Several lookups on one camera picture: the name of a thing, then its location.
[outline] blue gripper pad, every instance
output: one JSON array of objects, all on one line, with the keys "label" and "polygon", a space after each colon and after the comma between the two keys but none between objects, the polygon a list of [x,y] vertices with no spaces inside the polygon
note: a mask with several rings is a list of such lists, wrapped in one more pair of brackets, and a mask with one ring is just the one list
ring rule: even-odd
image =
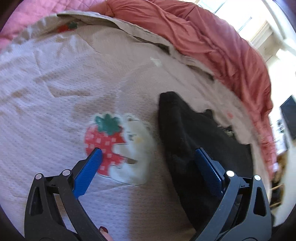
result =
[{"label": "blue gripper pad", "polygon": [[87,191],[103,160],[101,149],[97,149],[74,180],[73,194],[78,199]]},{"label": "blue gripper pad", "polygon": [[224,168],[219,162],[213,161],[203,148],[195,151],[195,163],[200,170],[210,193],[219,199],[224,195]]}]

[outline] folded black fabric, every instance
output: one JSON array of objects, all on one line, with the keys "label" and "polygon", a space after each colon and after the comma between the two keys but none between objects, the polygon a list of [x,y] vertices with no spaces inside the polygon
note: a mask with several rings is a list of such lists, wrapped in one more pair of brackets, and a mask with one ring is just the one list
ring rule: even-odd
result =
[{"label": "folded black fabric", "polygon": [[231,127],[219,127],[211,110],[197,113],[175,92],[160,95],[158,125],[174,187],[199,233],[213,216],[219,200],[209,193],[194,163],[195,150],[202,147],[225,170],[252,177],[250,145],[238,143]]}]

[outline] coral blanket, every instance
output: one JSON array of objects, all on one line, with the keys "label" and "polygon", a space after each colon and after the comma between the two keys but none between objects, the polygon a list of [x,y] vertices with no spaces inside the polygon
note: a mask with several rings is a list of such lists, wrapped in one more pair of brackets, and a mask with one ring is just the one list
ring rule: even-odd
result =
[{"label": "coral blanket", "polygon": [[272,177],[276,155],[268,118],[272,109],[268,71],[260,54],[226,21],[193,3],[177,0],[25,0],[3,28],[0,48],[39,18],[68,9],[90,10],[137,24],[205,64],[244,103]]}]

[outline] white cartoon animal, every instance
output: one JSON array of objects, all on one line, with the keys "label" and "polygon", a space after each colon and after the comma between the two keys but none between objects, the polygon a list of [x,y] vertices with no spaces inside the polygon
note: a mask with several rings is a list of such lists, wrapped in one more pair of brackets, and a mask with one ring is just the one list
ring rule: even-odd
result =
[{"label": "white cartoon animal", "polygon": [[127,162],[119,166],[110,166],[109,175],[121,183],[142,185],[149,178],[156,143],[147,124],[130,114],[123,118],[126,143],[114,144],[112,152],[127,158]]}]

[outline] fingernail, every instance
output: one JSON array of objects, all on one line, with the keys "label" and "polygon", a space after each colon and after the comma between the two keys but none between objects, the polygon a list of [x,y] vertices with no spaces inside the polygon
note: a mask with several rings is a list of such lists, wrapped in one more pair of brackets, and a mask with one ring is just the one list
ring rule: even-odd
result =
[{"label": "fingernail", "polygon": [[106,228],[103,227],[103,226],[99,227],[99,230],[100,230],[100,232],[101,232],[101,231],[104,231],[104,232],[108,233],[108,229],[106,229]]}]

